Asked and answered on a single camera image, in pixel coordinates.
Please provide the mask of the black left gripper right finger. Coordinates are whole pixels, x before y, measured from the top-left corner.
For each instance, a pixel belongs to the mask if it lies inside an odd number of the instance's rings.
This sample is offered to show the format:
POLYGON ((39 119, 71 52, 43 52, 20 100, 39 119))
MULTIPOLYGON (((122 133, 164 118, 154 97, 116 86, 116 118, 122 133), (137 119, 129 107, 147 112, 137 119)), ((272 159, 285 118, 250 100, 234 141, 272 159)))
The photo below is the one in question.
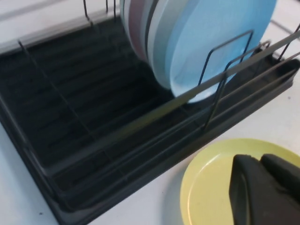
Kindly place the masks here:
POLYGON ((296 200, 300 199, 300 168, 294 164, 274 155, 264 154, 261 164, 272 177, 296 200))

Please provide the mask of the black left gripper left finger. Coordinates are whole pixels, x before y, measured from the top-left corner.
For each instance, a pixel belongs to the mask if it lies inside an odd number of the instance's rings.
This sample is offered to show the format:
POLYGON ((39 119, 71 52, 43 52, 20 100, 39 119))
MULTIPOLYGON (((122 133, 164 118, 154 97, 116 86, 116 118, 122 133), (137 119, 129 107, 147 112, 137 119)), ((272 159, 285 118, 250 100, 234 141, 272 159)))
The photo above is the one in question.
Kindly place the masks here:
POLYGON ((281 186, 250 155, 236 155, 229 185, 232 216, 236 225, 298 225, 300 200, 281 186))

